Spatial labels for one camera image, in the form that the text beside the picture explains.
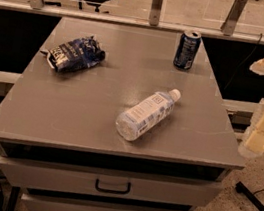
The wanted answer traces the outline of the blue soda can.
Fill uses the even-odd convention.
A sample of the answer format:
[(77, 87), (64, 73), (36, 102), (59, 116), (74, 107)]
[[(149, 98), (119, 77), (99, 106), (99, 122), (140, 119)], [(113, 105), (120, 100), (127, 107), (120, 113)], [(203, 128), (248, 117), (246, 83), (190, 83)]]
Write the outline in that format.
[(201, 34), (199, 32), (188, 30), (182, 33), (173, 60), (174, 66), (181, 70), (189, 70), (192, 68), (201, 40)]

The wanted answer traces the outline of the middle metal rail bracket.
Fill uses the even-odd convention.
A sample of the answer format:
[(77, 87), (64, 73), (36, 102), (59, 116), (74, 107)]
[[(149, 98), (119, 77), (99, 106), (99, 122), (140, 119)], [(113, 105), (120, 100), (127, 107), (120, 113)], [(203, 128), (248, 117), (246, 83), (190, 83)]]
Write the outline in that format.
[(151, 26), (157, 26), (159, 24), (161, 7), (163, 5), (163, 0), (153, 0), (149, 18), (149, 24)]

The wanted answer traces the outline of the clear plastic water bottle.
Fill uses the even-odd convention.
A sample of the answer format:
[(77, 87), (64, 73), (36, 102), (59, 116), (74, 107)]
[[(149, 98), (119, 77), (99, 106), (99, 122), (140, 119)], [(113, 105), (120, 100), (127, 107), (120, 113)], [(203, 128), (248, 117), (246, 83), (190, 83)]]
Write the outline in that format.
[(134, 141), (157, 123), (169, 116), (180, 99), (180, 91), (155, 92), (116, 118), (118, 133), (128, 141)]

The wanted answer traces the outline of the black stand leg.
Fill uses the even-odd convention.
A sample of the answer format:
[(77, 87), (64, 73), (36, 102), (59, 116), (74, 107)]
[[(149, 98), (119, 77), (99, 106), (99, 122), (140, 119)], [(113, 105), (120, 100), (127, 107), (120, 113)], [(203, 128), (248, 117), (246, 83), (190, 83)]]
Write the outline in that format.
[(235, 186), (235, 190), (239, 194), (244, 194), (246, 198), (258, 209), (259, 211), (264, 211), (264, 205), (260, 202), (253, 193), (247, 187), (242, 184), (242, 182), (238, 182)]

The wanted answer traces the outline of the grey drawer cabinet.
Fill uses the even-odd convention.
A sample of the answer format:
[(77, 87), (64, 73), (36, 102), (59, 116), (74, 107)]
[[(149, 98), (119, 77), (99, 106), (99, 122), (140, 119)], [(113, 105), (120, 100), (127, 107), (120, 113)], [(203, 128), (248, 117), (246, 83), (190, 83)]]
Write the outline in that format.
[[(63, 18), (46, 47), (94, 36), (105, 60), (57, 73), (36, 54), (0, 104), (0, 169), (30, 211), (195, 211), (244, 162), (205, 51), (173, 65), (173, 32)], [(155, 92), (180, 91), (168, 117), (134, 141), (118, 116)], [(131, 183), (126, 195), (95, 180)]]

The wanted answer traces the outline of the crumpled blue chip bag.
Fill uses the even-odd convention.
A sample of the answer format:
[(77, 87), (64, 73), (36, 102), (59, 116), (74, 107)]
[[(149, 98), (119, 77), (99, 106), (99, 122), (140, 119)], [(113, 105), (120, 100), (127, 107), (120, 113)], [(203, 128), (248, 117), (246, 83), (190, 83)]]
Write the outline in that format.
[(50, 49), (41, 50), (49, 66), (57, 73), (95, 67), (105, 60), (105, 52), (94, 36), (77, 38)]

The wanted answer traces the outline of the right metal rail bracket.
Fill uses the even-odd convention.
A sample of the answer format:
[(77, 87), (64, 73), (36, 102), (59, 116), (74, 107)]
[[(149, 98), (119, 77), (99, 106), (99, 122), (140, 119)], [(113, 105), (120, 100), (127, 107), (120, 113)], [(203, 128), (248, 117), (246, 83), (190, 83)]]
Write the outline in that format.
[(230, 8), (230, 12), (227, 15), (224, 23), (221, 25), (221, 32), (224, 36), (231, 36), (235, 31), (240, 15), (246, 6), (248, 0), (235, 0)]

